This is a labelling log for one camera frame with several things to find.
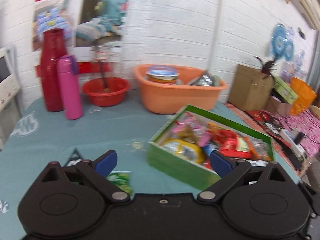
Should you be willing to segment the dark purple plant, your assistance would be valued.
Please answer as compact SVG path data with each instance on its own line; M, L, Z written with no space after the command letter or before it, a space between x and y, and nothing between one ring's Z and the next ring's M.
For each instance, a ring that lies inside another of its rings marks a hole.
M255 56L261 64L261 72L265 75L272 76L273 67L276 65L277 57L275 56L272 60L263 62L260 57Z

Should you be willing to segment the yellow corn snack pack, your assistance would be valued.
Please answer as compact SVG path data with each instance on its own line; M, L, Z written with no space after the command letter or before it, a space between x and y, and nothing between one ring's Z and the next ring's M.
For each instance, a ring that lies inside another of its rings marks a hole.
M181 139L168 139L163 143L162 147L196 164L202 164L205 160L205 154L202 148L191 142L186 142Z

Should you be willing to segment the green cardboard box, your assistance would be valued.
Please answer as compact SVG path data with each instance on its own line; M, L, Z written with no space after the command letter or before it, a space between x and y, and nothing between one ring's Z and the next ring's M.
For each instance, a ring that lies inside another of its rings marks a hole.
M150 139L147 160L172 178L203 190L231 169L213 151L254 166L274 160L268 135L192 105L179 110Z

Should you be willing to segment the green peas snack bag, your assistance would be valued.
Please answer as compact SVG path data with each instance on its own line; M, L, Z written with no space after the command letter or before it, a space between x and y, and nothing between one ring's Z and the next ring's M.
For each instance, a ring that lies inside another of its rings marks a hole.
M130 171L112 171L106 179L113 185L116 185L121 190L132 196L134 194L131 186L131 172Z

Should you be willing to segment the orange plastic basin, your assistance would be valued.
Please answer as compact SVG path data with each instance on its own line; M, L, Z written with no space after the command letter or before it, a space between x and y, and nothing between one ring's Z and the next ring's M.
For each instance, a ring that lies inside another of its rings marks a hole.
M175 114L185 105L193 105L205 110L214 108L220 93L227 89L227 83L221 80L217 87L189 86L188 82L202 75L199 68L175 66L181 85L165 85L146 79L149 64L141 64L133 69L140 85L140 96L144 107L156 114Z

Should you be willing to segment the orange plastic bag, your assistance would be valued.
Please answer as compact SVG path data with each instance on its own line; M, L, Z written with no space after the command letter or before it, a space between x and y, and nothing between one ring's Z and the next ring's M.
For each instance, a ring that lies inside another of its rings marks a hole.
M311 106L317 95L307 83L296 77L291 79L290 87L298 95L292 105L290 114L299 115Z

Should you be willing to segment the red potato chips bag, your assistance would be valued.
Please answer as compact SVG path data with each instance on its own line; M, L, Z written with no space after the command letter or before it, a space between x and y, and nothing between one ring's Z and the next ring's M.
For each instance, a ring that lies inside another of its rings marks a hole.
M251 159L252 153L248 142L238 133L221 129L217 134L220 153L225 157Z

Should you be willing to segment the orange apple chips bag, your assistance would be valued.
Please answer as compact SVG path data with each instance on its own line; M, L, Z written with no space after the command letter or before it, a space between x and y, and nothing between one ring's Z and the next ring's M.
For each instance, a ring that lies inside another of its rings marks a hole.
M225 136L226 130L213 122L207 123L207 131L212 134L212 136Z

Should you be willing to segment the steel bowl in basin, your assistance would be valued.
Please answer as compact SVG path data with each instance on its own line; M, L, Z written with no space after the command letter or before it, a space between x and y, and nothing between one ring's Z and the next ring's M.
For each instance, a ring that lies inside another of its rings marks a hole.
M221 79L217 75L210 74L208 71L203 72L202 75L192 79L187 83L189 86L206 86L219 87Z

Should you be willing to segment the red plastic basket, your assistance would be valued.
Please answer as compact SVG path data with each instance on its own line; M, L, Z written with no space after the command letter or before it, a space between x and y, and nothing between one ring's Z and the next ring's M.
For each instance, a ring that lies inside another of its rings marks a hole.
M130 83L119 77L93 79L82 86L91 104L99 107L111 107L120 104L125 99Z

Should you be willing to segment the dark red thermos jug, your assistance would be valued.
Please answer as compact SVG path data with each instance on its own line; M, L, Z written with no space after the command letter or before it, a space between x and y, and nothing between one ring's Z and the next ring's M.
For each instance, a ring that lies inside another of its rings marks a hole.
M67 55L63 29L55 28L43 33L43 46L40 61L40 77L47 111L59 112L63 110L57 61Z

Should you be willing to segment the stacked bowls with blue lid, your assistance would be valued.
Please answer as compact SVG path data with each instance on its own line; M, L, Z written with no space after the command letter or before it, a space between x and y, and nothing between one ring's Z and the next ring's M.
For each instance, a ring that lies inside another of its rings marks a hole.
M150 66L146 72L149 81L165 85L176 83L179 73L176 68L166 65Z

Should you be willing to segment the blue round wall decoration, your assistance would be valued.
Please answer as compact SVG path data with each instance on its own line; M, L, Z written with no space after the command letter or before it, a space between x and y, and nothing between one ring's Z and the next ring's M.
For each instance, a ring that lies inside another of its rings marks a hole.
M276 60L284 59L286 62L293 60L295 43L292 27L286 27L282 23L278 23L274 27L269 52Z

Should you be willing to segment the pink dried fruit snack bag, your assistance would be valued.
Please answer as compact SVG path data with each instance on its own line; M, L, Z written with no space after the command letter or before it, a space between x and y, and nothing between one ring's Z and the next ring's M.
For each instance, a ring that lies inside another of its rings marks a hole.
M185 112L181 119L174 121L172 135L180 140L204 147L210 142L212 135L200 117Z

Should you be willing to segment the pink thermos bottle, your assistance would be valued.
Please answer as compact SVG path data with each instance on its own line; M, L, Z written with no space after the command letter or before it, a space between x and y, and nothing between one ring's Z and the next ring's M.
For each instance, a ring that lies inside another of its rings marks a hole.
M83 109L78 81L79 67L74 56L66 55L59 58L57 73L66 118L68 120L81 118Z

